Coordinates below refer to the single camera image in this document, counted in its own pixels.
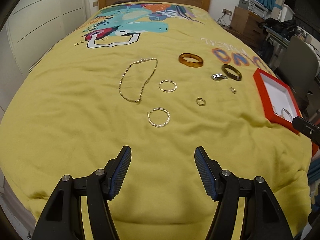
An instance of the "wall socket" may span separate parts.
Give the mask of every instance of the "wall socket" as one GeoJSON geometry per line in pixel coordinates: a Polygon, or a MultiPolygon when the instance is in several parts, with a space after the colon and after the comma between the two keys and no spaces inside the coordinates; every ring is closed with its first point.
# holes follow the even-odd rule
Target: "wall socket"
{"type": "Polygon", "coordinates": [[[229,11],[229,10],[227,10],[227,9],[223,9],[222,10],[222,13],[225,13],[225,14],[228,14],[228,15],[232,15],[232,11],[229,11]]]}

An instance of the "yellow bedsheet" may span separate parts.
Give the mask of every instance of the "yellow bedsheet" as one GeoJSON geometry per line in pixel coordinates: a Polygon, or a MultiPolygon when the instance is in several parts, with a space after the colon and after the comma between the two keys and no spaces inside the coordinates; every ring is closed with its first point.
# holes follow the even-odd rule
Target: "yellow bedsheet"
{"type": "MultiPolygon", "coordinates": [[[[133,65],[123,94],[137,100],[154,67],[155,61],[133,65]]],[[[202,9],[167,3],[105,8],[58,42],[15,95],[0,126],[1,169],[38,219],[64,174],[88,176],[129,145],[127,176],[109,202],[121,240],[205,239],[217,203],[206,195],[194,162],[194,150],[203,146],[236,176],[263,176],[295,235],[310,213],[311,142],[265,118],[252,77],[257,67],[269,71],[202,9]],[[181,53],[201,56],[204,65],[179,63],[181,53]],[[126,101],[118,91],[122,74],[132,62],[152,57],[159,63],[142,101],[126,101]],[[243,80],[212,80],[224,63],[243,80]],[[173,80],[177,90],[162,92],[162,80],[173,80]],[[163,128],[148,122],[147,112],[156,107],[170,112],[163,128]]],[[[166,115],[151,118],[163,123],[166,115]]],[[[243,204],[233,239],[240,235],[243,204]]]]}

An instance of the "dark green bangle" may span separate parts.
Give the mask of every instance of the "dark green bangle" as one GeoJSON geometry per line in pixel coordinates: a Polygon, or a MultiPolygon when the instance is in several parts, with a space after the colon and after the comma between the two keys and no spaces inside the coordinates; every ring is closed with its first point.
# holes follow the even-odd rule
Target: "dark green bangle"
{"type": "Polygon", "coordinates": [[[234,79],[234,80],[236,80],[236,81],[240,81],[240,80],[242,79],[242,75],[241,75],[240,71],[237,70],[235,67],[230,66],[230,65],[228,65],[228,64],[224,64],[224,65],[222,65],[221,68],[222,68],[223,72],[224,72],[229,78],[234,79]],[[234,71],[235,73],[237,73],[237,76],[236,76],[236,75],[233,75],[232,73],[230,73],[227,69],[230,69],[230,70],[234,71]]]}

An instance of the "gray chair back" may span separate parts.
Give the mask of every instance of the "gray chair back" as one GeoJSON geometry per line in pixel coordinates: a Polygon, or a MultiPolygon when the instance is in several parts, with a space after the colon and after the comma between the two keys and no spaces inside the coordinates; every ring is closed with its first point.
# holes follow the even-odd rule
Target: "gray chair back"
{"type": "Polygon", "coordinates": [[[318,59],[313,50],[293,36],[276,73],[300,97],[305,97],[318,70],[318,59]]]}

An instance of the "orange bangle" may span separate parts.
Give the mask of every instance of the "orange bangle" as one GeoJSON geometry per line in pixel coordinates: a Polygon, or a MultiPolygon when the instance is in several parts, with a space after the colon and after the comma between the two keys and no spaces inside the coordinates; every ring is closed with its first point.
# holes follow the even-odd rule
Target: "orange bangle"
{"type": "Polygon", "coordinates": [[[188,66],[188,67],[202,67],[203,66],[203,59],[195,54],[191,53],[182,53],[179,55],[179,62],[188,66]],[[184,57],[190,57],[198,60],[199,62],[192,62],[184,59],[184,57]]]}

